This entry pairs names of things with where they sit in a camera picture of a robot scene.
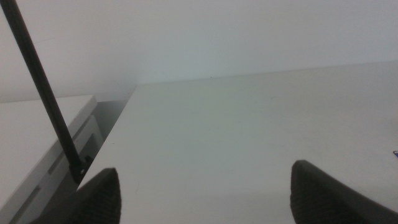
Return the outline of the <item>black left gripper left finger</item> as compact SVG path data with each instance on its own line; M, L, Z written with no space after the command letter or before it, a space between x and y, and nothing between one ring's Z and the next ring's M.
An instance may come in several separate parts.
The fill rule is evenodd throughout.
M121 204L118 173L106 168L31 224L119 223Z

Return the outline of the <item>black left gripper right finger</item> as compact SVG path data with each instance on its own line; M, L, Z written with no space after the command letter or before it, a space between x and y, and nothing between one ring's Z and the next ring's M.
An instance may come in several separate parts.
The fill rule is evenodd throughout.
M292 166L290 209L295 223L397 223L397 212L305 160Z

